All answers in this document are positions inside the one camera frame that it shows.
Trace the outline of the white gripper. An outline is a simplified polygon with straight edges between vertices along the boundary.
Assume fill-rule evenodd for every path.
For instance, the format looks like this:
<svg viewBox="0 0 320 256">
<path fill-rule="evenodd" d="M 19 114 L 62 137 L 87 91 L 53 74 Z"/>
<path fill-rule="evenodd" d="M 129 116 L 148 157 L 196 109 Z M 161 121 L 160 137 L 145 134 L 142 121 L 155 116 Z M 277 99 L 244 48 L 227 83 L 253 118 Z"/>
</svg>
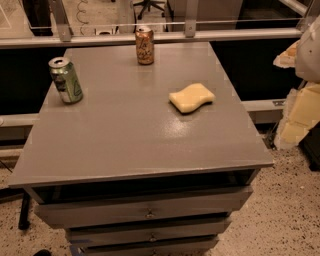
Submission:
<svg viewBox="0 0 320 256">
<path fill-rule="evenodd" d="M 308 83 L 300 90 L 292 89 L 285 101 L 283 118 L 276 131 L 277 149 L 297 146 L 320 122 L 320 16 L 273 64 L 280 68 L 294 68 L 298 77 Z"/>
</svg>

